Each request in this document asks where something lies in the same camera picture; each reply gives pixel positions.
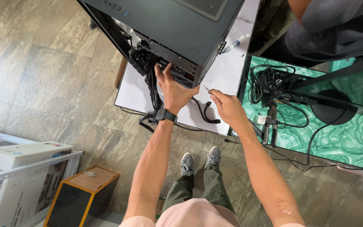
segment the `wooden stool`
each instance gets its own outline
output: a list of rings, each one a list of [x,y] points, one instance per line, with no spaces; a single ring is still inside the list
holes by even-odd
[[[94,166],[62,180],[48,211],[44,227],[82,227],[107,209],[120,174]]]

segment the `wrist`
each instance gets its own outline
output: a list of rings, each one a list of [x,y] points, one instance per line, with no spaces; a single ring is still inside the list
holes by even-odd
[[[175,108],[175,107],[167,107],[167,106],[165,106],[164,108],[167,109],[167,111],[169,113],[174,114],[174,115],[179,114],[179,111],[180,111],[179,108]]]
[[[247,124],[241,124],[233,129],[238,134],[239,137],[244,137],[246,139],[253,139],[253,138],[257,139],[256,133],[250,122],[248,122]]]

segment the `gray pants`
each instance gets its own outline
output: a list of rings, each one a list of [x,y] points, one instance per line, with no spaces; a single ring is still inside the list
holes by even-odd
[[[179,177],[167,194],[162,213],[173,205],[192,199],[193,188],[194,175]],[[224,182],[222,181],[222,173],[219,170],[219,166],[215,163],[208,164],[206,170],[204,170],[203,198],[212,204],[226,207],[235,214],[228,194],[226,193]]]

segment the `computer case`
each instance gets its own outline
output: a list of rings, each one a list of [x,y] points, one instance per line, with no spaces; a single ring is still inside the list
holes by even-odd
[[[120,53],[140,47],[174,64],[172,75],[180,84],[200,84],[244,0],[78,0]]]

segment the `white table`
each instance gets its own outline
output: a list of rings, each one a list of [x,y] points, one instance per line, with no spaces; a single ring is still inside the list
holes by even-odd
[[[259,4],[260,0],[246,0],[244,2],[238,18],[248,20],[250,23],[241,19],[236,19],[226,38],[226,45],[235,42],[240,36],[252,34]],[[245,42],[240,44],[231,52],[216,57],[214,63],[201,82],[199,94],[194,96],[201,104],[203,110],[205,103],[207,101],[212,101],[203,85],[209,89],[218,89],[225,94],[237,95],[249,43],[250,42]],[[158,92],[163,100],[163,93],[160,88],[158,88]],[[148,85],[144,82],[144,77],[142,77],[129,63],[127,63],[114,104],[143,113],[153,110]],[[211,120],[221,119],[214,103],[208,107],[206,115]],[[197,104],[193,100],[190,100],[188,104],[180,110],[178,114],[178,123],[221,135],[227,135],[229,130],[229,125],[222,120],[220,124],[206,123],[201,117]]]

